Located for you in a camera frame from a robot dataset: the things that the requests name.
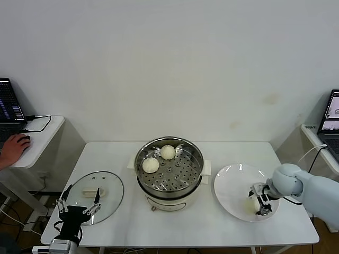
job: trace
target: white table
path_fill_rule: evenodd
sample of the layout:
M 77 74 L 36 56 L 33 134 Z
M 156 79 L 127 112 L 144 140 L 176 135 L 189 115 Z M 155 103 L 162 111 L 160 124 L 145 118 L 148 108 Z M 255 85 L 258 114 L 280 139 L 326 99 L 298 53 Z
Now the white table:
M 25 128 L 28 128 L 29 130 L 41 130 L 48 120 L 48 117 L 35 119 L 28 122 Z M 16 163 L 11 165 L 8 169 L 0 171 L 0 183 L 34 209 L 28 219 L 28 222 L 34 222 L 39 216 L 45 216 L 48 213 L 48 209 L 44 206 L 44 204 L 48 200 L 49 196 L 42 196 L 40 200 L 37 200 L 24 187 L 22 187 L 20 180 L 11 172 L 11 169 L 28 169 L 32 167 L 37 162 L 54 135 L 60 129 L 64 121 L 65 119 L 63 116 L 55 115 L 52 116 L 50 123 L 42 132 L 26 133 L 26 135 L 29 135 L 31 138 L 31 146 L 24 151 L 23 155 Z M 25 226 L 24 231 L 29 231 L 33 228 L 33 226 L 33 223 L 28 224 Z
M 209 185 L 201 185 L 198 199 L 177 212 L 151 211 L 127 164 L 143 143 L 88 143 L 65 186 L 93 171 L 107 170 L 121 178 L 125 193 L 117 211 L 101 223 L 82 226 L 83 247 L 249 247 L 310 244 L 319 241 L 307 212 L 301 205 L 281 199 L 277 213 L 267 221 L 241 221 L 218 203 L 213 191 L 216 173 L 226 165 L 244 163 L 272 174 L 280 165 L 267 142 L 196 143 L 211 160 Z M 53 224 L 57 209 L 41 237 L 49 244 L 58 234 Z
M 309 139 L 309 141 L 312 143 L 312 145 L 314 145 L 315 147 L 321 144 L 324 144 L 317 135 L 318 129 L 319 129 L 319 124 L 302 124 L 301 125 L 301 130 L 303 131 L 305 136 Z M 326 149 L 321 150 L 320 155 L 324 159 L 326 164 L 329 166 L 331 171 L 333 172 L 333 177 L 337 177 L 339 175 L 339 164 L 337 160 Z

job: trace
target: human hand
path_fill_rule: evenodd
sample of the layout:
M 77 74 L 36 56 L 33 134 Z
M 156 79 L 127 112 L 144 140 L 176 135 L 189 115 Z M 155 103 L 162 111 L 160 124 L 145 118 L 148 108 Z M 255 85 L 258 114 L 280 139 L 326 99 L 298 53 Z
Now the human hand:
M 0 155 L 0 170 L 17 162 L 23 151 L 30 146 L 31 141 L 25 137 L 26 135 L 24 134 L 18 134 L 7 139 Z

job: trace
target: laptop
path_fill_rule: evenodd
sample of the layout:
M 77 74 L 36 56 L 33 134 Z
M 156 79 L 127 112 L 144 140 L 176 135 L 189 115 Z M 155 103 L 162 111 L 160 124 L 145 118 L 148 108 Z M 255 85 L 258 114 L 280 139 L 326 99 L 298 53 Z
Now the laptop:
M 331 92 L 317 134 L 328 146 L 334 158 L 339 161 L 339 89 Z
M 26 124 L 10 79 L 0 78 L 0 149 L 11 135 L 20 133 Z

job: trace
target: white robotic arm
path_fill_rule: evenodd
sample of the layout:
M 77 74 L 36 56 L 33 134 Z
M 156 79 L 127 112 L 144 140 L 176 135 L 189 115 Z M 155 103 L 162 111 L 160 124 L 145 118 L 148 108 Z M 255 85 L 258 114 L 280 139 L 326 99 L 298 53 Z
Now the white robotic arm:
M 331 179 L 313 176 L 294 164 L 283 164 L 266 184 L 254 185 L 252 190 L 270 200 L 291 196 L 307 211 L 339 229 L 339 183 Z
M 75 254 L 82 238 L 81 224 L 87 222 L 100 210 L 100 188 L 97 189 L 94 203 L 91 207 L 67 205 L 66 200 L 72 188 L 72 184 L 57 199 L 59 218 L 63 223 L 60 234 L 56 236 L 50 246 L 34 246 L 32 254 Z

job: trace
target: pot lid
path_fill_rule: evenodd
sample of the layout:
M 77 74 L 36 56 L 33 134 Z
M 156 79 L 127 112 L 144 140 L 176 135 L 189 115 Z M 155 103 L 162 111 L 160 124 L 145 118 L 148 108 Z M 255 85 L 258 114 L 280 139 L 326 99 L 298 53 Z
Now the pot lid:
M 93 205 L 97 189 L 100 188 L 101 208 L 83 225 L 93 225 L 111 216 L 119 207 L 124 189 L 121 179 L 107 171 L 90 173 L 80 178 L 70 189 L 66 205 Z

